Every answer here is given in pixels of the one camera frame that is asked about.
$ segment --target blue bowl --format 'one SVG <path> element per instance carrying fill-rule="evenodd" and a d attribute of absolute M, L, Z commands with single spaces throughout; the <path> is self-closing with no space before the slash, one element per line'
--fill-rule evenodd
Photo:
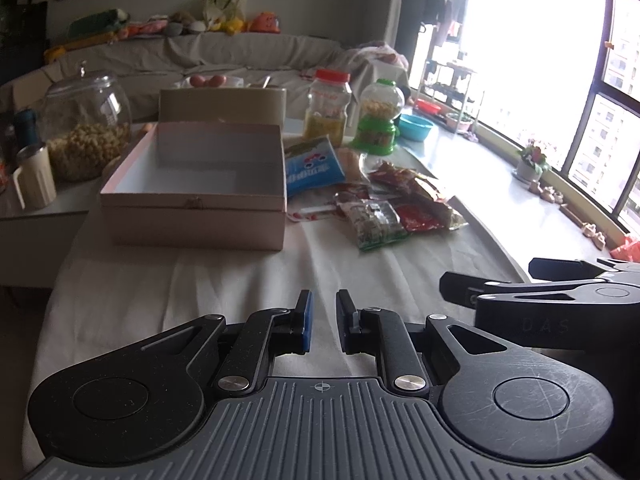
<path fill-rule="evenodd" d="M 400 135 L 405 139 L 422 142 L 434 126 L 430 120 L 417 115 L 400 116 Z"/>

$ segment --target white mug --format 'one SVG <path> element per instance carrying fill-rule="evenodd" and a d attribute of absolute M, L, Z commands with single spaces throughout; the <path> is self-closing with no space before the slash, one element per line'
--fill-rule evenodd
<path fill-rule="evenodd" d="M 56 199 L 49 152 L 44 143 L 21 149 L 16 156 L 20 166 L 14 171 L 14 185 L 22 209 L 42 209 Z"/>

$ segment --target white tablecloth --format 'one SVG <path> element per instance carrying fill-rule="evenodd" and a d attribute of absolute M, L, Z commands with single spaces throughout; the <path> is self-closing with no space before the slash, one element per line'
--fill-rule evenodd
<path fill-rule="evenodd" d="M 417 163 L 403 150 L 394 158 L 405 166 Z M 413 236 L 370 253 L 357 249 L 350 225 L 336 218 L 288 223 L 278 253 L 180 250 L 114 246 L 96 203 L 58 275 L 31 387 L 62 368 L 205 314 L 223 314 L 234 323 L 255 310 L 292 308 L 302 288 L 314 292 L 311 352 L 278 358 L 275 372 L 374 374 L 372 358 L 340 352 L 335 324 L 340 288 L 349 289 L 358 308 L 393 309 L 408 322 L 424 322 L 437 312 L 472 323 L 471 311 L 440 297 L 438 280 L 444 271 L 525 279 L 472 215 L 466 212 L 466 217 L 470 225 L 458 231 Z M 42 460 L 28 422 L 23 458 L 27 470 Z"/>

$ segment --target metal screw cap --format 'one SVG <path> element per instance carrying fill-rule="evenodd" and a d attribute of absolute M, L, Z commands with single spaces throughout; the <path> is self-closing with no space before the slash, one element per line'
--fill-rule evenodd
<path fill-rule="evenodd" d="M 394 381 L 396 387 L 408 392 L 423 389 L 427 383 L 422 377 L 417 375 L 401 375 Z"/>
<path fill-rule="evenodd" d="M 221 378 L 218 386 L 227 392 L 241 392 L 249 387 L 249 381 L 239 375 L 229 375 Z"/>

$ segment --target sofa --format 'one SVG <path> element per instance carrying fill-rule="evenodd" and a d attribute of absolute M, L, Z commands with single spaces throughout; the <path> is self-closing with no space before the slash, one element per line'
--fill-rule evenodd
<path fill-rule="evenodd" d="M 0 88 L 0 113 L 38 108 L 48 86 L 75 76 L 85 61 L 89 72 L 115 73 L 130 101 L 134 122 L 158 116 L 158 94 L 193 74 L 233 75 L 247 83 L 271 76 L 270 84 L 287 89 L 287 117 L 301 119 L 308 87 L 317 67 L 349 72 L 354 106 L 362 90 L 384 77 L 408 85 L 406 60 L 391 47 L 375 43 L 344 49 L 339 43 L 308 36 L 206 32 L 178 38 L 133 38 L 75 50 L 52 65 Z"/>

